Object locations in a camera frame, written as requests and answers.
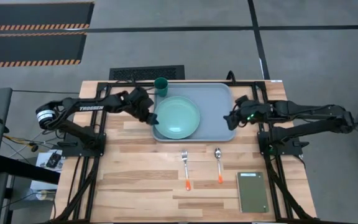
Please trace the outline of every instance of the green cup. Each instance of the green cup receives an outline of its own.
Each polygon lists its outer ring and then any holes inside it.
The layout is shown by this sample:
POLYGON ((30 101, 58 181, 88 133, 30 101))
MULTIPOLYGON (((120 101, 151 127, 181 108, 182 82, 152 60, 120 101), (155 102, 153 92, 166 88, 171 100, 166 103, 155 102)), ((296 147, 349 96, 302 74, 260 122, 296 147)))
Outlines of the green cup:
POLYGON ((168 93, 168 80, 166 78, 158 78, 154 80, 155 94, 165 97, 168 93))

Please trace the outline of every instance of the butcher block tabletop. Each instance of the butcher block tabletop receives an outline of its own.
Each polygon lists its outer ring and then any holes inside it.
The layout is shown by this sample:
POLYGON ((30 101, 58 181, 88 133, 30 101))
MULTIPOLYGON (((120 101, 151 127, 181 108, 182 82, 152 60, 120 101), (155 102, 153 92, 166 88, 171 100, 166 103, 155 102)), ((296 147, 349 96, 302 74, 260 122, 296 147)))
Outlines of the butcher block tabletop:
MULTIPOLYGON (((282 82, 269 80, 265 83, 270 100, 287 99, 282 82)), ((94 98, 97 84, 97 81, 83 82, 80 98, 94 98)), ((124 90, 130 92, 132 89, 133 87, 113 87, 111 93, 124 90)), ((231 91, 233 104, 235 99, 243 95, 252 99, 249 86, 231 87, 231 91)), ((81 126, 89 126, 90 121, 91 112, 76 113, 74 116, 74 122, 81 126)), ((290 127, 292 123, 281 126, 290 127)), ((228 142, 158 142, 152 136, 151 126, 138 122, 127 113, 108 113, 105 129, 107 143, 104 156, 100 159, 91 222, 274 221, 265 161, 259 153, 257 142, 258 130, 257 125, 250 124, 237 128, 235 138, 228 142), (217 147, 222 151, 222 184, 218 183, 218 165, 214 156, 217 147), (183 149, 188 151, 190 191, 185 188, 185 168, 180 154, 183 149), (240 212, 236 182, 238 172, 263 172, 268 200, 267 213, 240 212)), ((67 205, 77 159, 69 157, 63 165, 55 198, 57 215, 67 205)), ((289 191, 305 211, 315 217, 303 164, 293 156, 282 156, 282 161, 289 191)), ((77 190, 81 165, 82 158, 71 197, 77 190)), ((277 191, 280 211, 285 217, 282 195, 278 189, 277 191)), ((86 192, 80 218, 85 215, 87 198, 86 192)))

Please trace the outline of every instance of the gray concrete floor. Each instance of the gray concrete floor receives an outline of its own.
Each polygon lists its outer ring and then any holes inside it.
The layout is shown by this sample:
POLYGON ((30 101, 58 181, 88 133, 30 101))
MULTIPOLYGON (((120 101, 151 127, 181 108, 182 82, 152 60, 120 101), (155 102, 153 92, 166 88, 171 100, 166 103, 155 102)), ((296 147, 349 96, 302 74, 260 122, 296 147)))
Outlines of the gray concrete floor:
MULTIPOLYGON (((0 0, 0 2, 34 2, 0 0)), ((39 0, 37 2, 57 2, 39 0)), ((255 0, 260 26, 358 25, 358 1, 255 0)), ((96 0, 91 28, 251 25, 245 0, 96 0)), ((263 31, 271 79, 283 80, 289 100, 334 103, 358 112, 358 30, 263 31)), ((0 87, 79 91, 83 80, 107 80, 113 67, 185 65, 187 79, 261 79, 252 31, 89 34, 78 66, 0 68, 0 87)), ((40 129, 35 109, 66 96, 14 93, 7 126, 32 138, 40 129)), ((324 133, 302 140, 317 214, 358 223, 358 133, 324 133)), ((2 145, 1 154, 11 149, 2 145)), ((25 150, 22 154, 34 157, 25 150)), ((42 222, 50 205, 14 212, 13 223, 42 222)))

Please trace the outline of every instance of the black floor mat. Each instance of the black floor mat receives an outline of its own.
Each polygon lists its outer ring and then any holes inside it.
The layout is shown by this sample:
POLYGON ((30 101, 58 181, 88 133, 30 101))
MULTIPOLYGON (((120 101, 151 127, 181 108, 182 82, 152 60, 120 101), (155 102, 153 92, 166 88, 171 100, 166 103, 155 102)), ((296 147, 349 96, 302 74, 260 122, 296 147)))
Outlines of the black floor mat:
POLYGON ((110 68, 110 80, 154 80, 164 77, 168 80, 184 80, 185 66, 153 66, 153 67, 130 67, 110 68))
POLYGON ((0 67, 78 65, 85 32, 0 34, 0 67))
POLYGON ((93 2, 0 4, 0 30, 88 28, 93 2))

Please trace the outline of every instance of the light blue tray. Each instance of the light blue tray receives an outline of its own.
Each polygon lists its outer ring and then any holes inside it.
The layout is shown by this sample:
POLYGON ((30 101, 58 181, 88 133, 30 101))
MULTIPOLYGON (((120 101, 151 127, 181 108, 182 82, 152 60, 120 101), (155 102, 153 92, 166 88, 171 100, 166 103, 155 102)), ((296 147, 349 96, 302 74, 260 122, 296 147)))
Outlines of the light blue tray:
POLYGON ((236 135, 230 131, 223 116, 233 107, 230 88, 222 83, 170 83, 166 97, 155 95, 154 108, 164 99, 182 96, 191 100, 200 111, 200 125, 197 130, 184 139, 169 139, 160 134, 153 126, 153 137, 158 141, 230 141, 236 135))

